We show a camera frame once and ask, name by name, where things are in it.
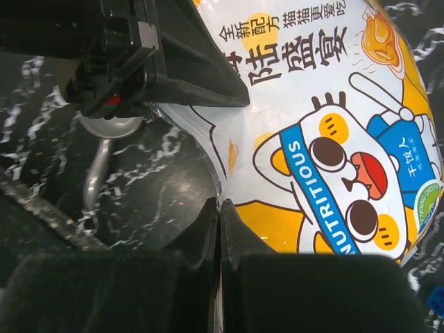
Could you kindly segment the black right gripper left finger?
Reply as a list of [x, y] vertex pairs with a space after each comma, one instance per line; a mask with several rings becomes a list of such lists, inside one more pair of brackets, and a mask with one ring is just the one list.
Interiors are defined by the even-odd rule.
[[55, 250], [23, 258], [1, 298], [2, 332], [211, 332], [216, 201], [160, 250]]

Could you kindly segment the pet food bag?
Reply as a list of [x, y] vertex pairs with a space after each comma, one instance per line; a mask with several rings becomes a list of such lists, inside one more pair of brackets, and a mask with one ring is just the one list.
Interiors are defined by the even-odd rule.
[[432, 111], [378, 1], [195, 1], [244, 108], [162, 104], [205, 150], [221, 200], [273, 250], [415, 253], [443, 195]]

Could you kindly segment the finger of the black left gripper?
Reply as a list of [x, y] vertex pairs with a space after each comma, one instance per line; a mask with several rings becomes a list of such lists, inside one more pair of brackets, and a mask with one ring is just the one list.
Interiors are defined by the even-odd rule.
[[146, 68], [146, 99], [192, 106], [247, 106], [248, 89], [218, 48], [193, 1], [146, 1], [160, 49]]

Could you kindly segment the metal food scoop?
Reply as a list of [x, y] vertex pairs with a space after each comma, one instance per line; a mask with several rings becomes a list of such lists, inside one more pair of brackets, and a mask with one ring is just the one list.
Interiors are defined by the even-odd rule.
[[87, 210], [93, 210], [97, 202], [101, 185], [108, 172], [114, 141], [135, 133], [142, 122], [142, 117], [112, 119], [80, 117], [83, 127], [100, 139], [83, 187], [83, 203]]

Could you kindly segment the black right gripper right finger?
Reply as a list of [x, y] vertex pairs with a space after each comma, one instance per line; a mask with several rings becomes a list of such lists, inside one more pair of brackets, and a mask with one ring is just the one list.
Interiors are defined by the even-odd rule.
[[277, 253], [220, 212], [226, 332], [424, 332], [407, 274], [377, 255]]

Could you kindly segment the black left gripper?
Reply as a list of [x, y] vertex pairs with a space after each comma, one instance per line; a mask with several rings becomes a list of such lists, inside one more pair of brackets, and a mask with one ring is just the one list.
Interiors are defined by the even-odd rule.
[[60, 91], [85, 117], [137, 116], [159, 49], [143, 1], [1, 2], [1, 50], [61, 59]]

